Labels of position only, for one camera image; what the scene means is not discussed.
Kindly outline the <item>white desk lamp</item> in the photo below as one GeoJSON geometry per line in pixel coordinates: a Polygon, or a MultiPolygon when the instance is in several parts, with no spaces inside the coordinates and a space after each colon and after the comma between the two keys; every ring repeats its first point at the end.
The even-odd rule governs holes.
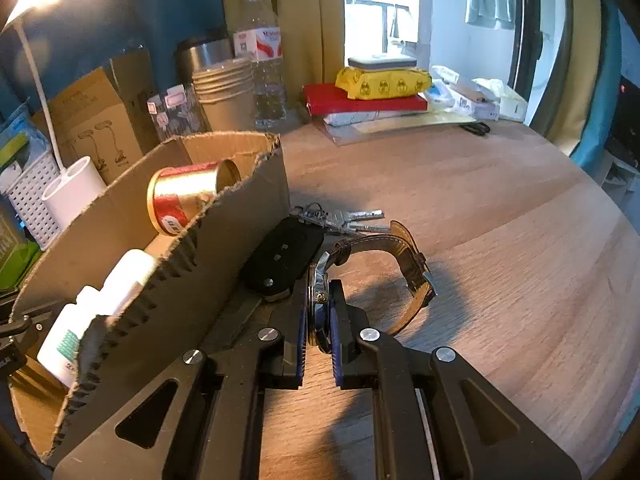
{"type": "Polygon", "coordinates": [[[54,6],[59,1],[17,0],[6,20],[6,26],[13,27],[17,32],[18,39],[21,41],[29,70],[32,73],[32,80],[36,87],[44,121],[46,122],[56,166],[58,167],[58,175],[44,188],[41,194],[41,201],[46,206],[47,211],[52,214],[58,227],[64,230],[81,214],[81,211],[105,190],[105,184],[98,170],[96,170],[96,166],[88,156],[81,157],[73,165],[66,166],[64,164],[58,148],[58,138],[54,130],[35,57],[24,31],[23,16],[28,11],[54,6]]]}

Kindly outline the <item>red flat box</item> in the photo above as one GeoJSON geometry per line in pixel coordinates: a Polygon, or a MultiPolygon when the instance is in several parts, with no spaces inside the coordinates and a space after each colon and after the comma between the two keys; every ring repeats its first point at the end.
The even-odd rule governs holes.
{"type": "Polygon", "coordinates": [[[404,98],[352,100],[334,84],[307,84],[303,88],[306,107],[312,116],[335,113],[426,112],[427,100],[417,94],[404,98]]]}

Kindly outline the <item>grey tablet device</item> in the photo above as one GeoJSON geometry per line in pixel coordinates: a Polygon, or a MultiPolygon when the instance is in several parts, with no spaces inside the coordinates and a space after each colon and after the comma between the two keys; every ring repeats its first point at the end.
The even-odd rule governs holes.
{"type": "Polygon", "coordinates": [[[347,59],[347,65],[358,70],[401,70],[415,68],[418,61],[409,55],[381,53],[371,56],[352,56],[347,59]]]}

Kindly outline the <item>yellow wet wipes pack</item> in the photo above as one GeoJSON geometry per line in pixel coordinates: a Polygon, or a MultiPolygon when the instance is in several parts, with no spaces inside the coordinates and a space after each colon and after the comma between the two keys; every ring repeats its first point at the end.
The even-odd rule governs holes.
{"type": "Polygon", "coordinates": [[[344,67],[337,74],[335,87],[351,100],[386,100],[415,96],[432,86],[432,77],[418,68],[360,70],[344,67]]]}

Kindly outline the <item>white plastic pill bottle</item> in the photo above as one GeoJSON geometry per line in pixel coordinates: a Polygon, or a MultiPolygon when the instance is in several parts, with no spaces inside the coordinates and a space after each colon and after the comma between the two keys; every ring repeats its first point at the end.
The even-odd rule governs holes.
{"type": "Polygon", "coordinates": [[[79,341],[96,316],[99,298],[94,287],[81,289],[76,301],[63,307],[38,351],[37,361],[66,388],[74,383],[79,341]]]}

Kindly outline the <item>white small boxes pile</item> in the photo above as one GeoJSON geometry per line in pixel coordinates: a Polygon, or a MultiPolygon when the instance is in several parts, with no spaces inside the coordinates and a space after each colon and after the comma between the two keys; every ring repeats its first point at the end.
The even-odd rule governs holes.
{"type": "Polygon", "coordinates": [[[488,88],[443,65],[432,65],[431,74],[447,87],[457,113],[477,120],[499,118],[499,100],[488,88]]]}

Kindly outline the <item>brown strap wristwatch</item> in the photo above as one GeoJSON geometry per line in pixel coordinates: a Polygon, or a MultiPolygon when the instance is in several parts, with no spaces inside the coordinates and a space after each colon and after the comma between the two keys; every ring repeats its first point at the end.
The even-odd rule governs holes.
{"type": "Polygon", "coordinates": [[[437,296],[426,257],[401,222],[393,220],[384,233],[338,240],[308,273],[308,341],[326,353],[336,339],[330,314],[337,294],[330,291],[330,281],[340,278],[359,300],[392,302],[389,314],[373,309],[390,336],[399,335],[437,296]]]}

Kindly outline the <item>black monitor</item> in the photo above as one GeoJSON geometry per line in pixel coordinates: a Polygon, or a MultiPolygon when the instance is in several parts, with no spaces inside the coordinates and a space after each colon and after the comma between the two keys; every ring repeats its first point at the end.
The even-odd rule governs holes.
{"type": "Polygon", "coordinates": [[[620,93],[606,148],[618,158],[639,162],[639,87],[620,77],[620,93]]]}

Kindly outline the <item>red gold tin can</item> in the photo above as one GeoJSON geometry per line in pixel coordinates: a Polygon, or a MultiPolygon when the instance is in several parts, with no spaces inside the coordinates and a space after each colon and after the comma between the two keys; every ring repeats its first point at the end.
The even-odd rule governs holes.
{"type": "Polygon", "coordinates": [[[146,210],[154,228],[176,236],[217,195],[241,181],[231,159],[157,170],[146,189],[146,210]]]}

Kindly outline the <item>brown lamp carton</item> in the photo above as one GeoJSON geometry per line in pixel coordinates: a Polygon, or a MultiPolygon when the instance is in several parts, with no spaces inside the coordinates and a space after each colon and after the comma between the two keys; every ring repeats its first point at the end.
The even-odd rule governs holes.
{"type": "Polygon", "coordinates": [[[111,58],[48,101],[62,161],[88,156],[107,184],[160,142],[146,101],[156,95],[149,52],[111,58]]]}

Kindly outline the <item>glass jar with labels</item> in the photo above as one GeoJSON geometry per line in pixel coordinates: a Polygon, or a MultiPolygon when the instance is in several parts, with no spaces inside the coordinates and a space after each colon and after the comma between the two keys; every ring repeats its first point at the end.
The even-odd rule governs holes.
{"type": "Polygon", "coordinates": [[[160,141],[172,136],[190,136],[209,130],[201,103],[190,84],[177,84],[152,96],[146,107],[160,141]]]}

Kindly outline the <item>black scissors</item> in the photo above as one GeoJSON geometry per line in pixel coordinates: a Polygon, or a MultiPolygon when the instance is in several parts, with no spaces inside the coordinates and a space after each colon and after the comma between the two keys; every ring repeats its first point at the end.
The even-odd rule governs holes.
{"type": "Polygon", "coordinates": [[[474,136],[486,136],[487,133],[490,133],[490,127],[484,122],[465,122],[459,124],[458,127],[474,134],[474,136]]]}

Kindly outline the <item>key bunch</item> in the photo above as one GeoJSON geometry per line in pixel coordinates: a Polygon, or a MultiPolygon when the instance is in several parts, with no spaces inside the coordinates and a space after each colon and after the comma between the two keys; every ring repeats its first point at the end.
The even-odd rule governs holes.
{"type": "Polygon", "coordinates": [[[320,203],[313,202],[304,206],[294,206],[291,214],[303,222],[321,226],[328,234],[355,236],[360,233],[383,234],[390,232],[388,224],[376,224],[375,220],[384,220],[381,209],[347,211],[327,210],[320,203]]]}

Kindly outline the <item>white tissue box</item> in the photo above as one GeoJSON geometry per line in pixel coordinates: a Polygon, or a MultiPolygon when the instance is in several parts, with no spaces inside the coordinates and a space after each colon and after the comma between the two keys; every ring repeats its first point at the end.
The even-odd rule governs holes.
{"type": "Polygon", "coordinates": [[[497,99],[499,118],[510,122],[524,122],[528,103],[518,92],[500,79],[475,78],[474,82],[489,90],[497,99]]]}

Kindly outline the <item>white rectangular box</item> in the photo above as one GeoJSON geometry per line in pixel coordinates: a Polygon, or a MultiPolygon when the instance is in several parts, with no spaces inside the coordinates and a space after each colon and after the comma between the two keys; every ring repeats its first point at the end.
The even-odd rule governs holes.
{"type": "Polygon", "coordinates": [[[155,270],[157,260],[141,249],[122,255],[100,290],[98,315],[118,315],[133,300],[155,270]]]}

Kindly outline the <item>white basket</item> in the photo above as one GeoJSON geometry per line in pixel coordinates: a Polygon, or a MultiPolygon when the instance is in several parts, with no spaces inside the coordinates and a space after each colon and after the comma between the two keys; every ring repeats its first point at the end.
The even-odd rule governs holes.
{"type": "Polygon", "coordinates": [[[46,250],[61,230],[42,196],[60,175],[52,150],[39,155],[9,186],[6,196],[41,250],[46,250]]]}

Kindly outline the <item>torn cardboard box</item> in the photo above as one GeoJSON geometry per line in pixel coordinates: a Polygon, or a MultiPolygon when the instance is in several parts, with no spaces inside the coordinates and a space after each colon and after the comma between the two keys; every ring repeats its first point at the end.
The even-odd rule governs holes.
{"type": "Polygon", "coordinates": [[[288,214],[280,139],[216,132],[166,141],[112,182],[37,261],[13,306],[14,318],[67,304],[101,286],[130,249],[151,248],[149,281],[112,316],[99,316],[80,346],[70,390],[30,379],[11,388],[14,412],[40,460],[56,465],[180,352],[205,336],[231,294],[243,263],[288,214]],[[241,179],[179,235],[161,240],[146,208],[152,175],[229,159],[241,179]]]}

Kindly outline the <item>stack of paper cups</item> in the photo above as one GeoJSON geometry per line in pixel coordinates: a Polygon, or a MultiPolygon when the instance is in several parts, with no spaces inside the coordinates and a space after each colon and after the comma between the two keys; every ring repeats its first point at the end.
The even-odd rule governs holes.
{"type": "Polygon", "coordinates": [[[248,58],[232,58],[196,70],[192,87],[213,131],[255,128],[255,81],[248,58]]]}

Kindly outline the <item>black car key fob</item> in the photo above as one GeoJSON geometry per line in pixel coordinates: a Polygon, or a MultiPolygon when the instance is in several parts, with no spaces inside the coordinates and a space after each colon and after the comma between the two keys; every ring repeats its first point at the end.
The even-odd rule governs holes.
{"type": "Polygon", "coordinates": [[[284,218],[243,264],[240,287],[267,302],[290,296],[323,242],[321,226],[293,216],[284,218]]]}

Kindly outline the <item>clear plastic water bottle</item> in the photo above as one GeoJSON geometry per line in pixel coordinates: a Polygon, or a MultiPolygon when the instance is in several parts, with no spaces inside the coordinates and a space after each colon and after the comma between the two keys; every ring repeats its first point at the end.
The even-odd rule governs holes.
{"type": "Polygon", "coordinates": [[[241,21],[233,34],[234,53],[248,58],[254,75],[256,127],[270,129],[286,118],[282,37],[267,0],[241,0],[241,21]]]}

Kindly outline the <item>yellow envelope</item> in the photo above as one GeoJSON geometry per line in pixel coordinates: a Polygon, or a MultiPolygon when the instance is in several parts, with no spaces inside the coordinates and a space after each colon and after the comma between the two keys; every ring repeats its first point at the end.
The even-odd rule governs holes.
{"type": "Polygon", "coordinates": [[[436,113],[375,119],[372,120],[372,122],[360,122],[359,124],[352,125],[352,128],[359,134],[373,134],[425,126],[469,124],[470,122],[476,122],[476,119],[465,114],[442,110],[436,113]]]}

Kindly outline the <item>stainless steel tumbler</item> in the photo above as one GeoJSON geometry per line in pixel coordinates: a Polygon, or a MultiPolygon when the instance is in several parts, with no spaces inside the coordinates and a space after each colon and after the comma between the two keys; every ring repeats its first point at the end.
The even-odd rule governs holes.
{"type": "Polygon", "coordinates": [[[228,37],[183,40],[177,44],[174,52],[178,81],[180,84],[190,84],[194,72],[230,58],[233,58],[233,50],[228,37]]]}

